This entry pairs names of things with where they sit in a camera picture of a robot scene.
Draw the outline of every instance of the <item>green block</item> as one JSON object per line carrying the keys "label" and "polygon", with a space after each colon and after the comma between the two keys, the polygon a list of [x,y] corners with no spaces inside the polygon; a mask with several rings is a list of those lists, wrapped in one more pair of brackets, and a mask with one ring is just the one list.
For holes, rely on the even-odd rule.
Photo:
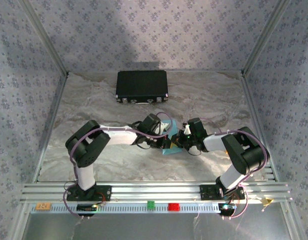
{"label": "green block", "polygon": [[155,201],[147,201],[147,208],[149,210],[155,210]]}

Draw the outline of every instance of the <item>metal bracket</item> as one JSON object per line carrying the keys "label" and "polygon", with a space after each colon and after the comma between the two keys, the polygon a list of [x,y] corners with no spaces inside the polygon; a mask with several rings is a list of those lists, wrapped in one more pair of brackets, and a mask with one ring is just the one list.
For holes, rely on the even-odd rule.
{"label": "metal bracket", "polygon": [[233,196],[233,200],[244,200],[244,189],[239,186],[231,191],[229,194],[223,195],[222,189],[216,184],[200,185],[200,199],[206,200],[228,200]]}
{"label": "metal bracket", "polygon": [[79,185],[73,186],[68,189],[67,201],[92,201],[102,202],[103,198],[105,201],[110,201],[112,193],[112,187],[109,185],[94,185],[87,191],[82,190]]}

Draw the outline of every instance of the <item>wall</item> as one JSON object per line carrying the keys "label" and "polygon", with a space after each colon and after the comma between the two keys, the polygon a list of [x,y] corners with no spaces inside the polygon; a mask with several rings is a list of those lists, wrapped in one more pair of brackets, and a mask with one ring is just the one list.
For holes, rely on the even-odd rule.
{"label": "wall", "polygon": [[60,77],[18,2],[0,1],[0,240],[33,179]]}
{"label": "wall", "polygon": [[247,80],[308,237],[308,0],[291,1]]}
{"label": "wall", "polygon": [[68,71],[239,70],[276,0],[30,0]]}

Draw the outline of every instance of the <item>blue block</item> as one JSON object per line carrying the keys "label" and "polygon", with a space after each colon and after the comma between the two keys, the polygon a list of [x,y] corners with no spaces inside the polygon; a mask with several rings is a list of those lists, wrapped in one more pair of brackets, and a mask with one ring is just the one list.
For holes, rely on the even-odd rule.
{"label": "blue block", "polygon": [[[162,123],[170,123],[170,120],[162,120]],[[178,130],[177,130],[177,125],[176,125],[176,121],[173,120],[173,127],[172,130],[169,132],[168,134],[168,138],[171,139],[173,135],[177,134]],[[173,148],[169,148],[169,149],[163,149],[163,155],[168,155],[168,154],[176,154],[178,152],[182,152],[183,149],[180,149],[176,146],[174,146]]]}

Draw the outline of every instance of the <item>black box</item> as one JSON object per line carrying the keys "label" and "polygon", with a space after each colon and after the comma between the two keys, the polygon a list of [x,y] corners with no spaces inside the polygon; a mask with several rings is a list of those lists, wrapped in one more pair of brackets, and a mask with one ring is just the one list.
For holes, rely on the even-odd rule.
{"label": "black box", "polygon": [[117,76],[116,100],[124,104],[167,101],[166,71],[120,71]]}

